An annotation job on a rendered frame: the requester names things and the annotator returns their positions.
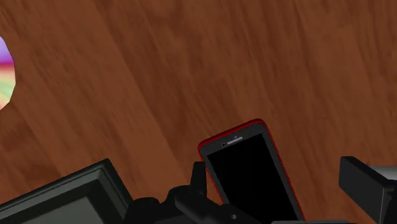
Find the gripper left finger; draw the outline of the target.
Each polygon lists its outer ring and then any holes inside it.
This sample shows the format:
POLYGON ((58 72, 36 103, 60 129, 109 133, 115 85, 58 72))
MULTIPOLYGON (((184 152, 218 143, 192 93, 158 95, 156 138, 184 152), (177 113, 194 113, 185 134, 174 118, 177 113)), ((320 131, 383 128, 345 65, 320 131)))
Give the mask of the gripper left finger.
POLYGON ((204 162, 193 163, 190 184, 169 190, 165 202, 196 224, 261 224, 230 204, 220 206, 207 198, 204 162))

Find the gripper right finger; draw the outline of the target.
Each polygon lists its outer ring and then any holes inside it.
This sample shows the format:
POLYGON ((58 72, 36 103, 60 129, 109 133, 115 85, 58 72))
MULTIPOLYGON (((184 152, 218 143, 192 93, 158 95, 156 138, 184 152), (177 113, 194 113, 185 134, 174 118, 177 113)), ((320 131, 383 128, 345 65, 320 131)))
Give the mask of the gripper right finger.
POLYGON ((341 157, 338 184, 376 224, 397 224, 397 166, 341 157))

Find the red phone with black screen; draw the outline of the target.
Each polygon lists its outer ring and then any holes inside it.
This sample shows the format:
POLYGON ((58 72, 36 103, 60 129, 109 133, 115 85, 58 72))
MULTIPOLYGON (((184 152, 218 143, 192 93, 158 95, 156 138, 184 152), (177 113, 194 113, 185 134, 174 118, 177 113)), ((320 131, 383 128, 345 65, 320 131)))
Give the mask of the red phone with black screen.
POLYGON ((198 145, 198 152, 223 203, 262 224, 305 219, 263 120, 212 136, 198 145))

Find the rainbow coloured round object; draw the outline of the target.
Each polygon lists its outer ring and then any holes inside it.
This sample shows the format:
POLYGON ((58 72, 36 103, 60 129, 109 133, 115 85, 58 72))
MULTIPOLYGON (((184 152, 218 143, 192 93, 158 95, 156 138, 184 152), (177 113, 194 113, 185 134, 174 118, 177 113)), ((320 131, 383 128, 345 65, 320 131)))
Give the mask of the rainbow coloured round object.
POLYGON ((0 37, 0 109, 10 102, 15 84, 14 60, 4 39, 0 37))

